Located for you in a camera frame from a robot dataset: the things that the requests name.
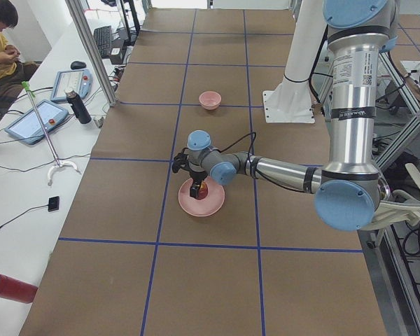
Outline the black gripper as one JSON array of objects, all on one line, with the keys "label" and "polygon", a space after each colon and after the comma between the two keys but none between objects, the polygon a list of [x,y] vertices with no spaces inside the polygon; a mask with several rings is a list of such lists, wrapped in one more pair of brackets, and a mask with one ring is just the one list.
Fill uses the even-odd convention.
[{"label": "black gripper", "polygon": [[189,189],[189,196],[195,199],[199,198],[200,194],[200,185],[205,180],[205,178],[208,176],[206,171],[191,171],[190,177],[192,179],[192,185]]}]

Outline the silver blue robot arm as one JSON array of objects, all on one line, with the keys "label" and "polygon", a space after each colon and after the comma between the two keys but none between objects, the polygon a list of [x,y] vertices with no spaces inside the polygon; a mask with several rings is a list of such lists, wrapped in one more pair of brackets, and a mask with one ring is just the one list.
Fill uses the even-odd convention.
[{"label": "silver blue robot arm", "polygon": [[372,161],[372,135],[379,54],[396,44],[398,1],[324,1],[333,53],[330,157],[322,168],[253,155],[224,154],[209,134],[196,130],[188,137],[188,154],[175,169],[192,179],[197,197],[205,178],[224,186],[237,174],[314,196],[318,217],[343,231],[371,230],[379,203],[379,169]]}]

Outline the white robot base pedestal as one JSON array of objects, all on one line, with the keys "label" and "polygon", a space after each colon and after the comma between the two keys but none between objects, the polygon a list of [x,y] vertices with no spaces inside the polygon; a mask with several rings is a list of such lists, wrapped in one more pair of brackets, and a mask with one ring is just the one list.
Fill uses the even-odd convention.
[{"label": "white robot base pedestal", "polygon": [[263,107],[267,123],[314,122],[309,79],[326,30],[323,2],[301,3],[283,80],[273,91],[264,91]]}]

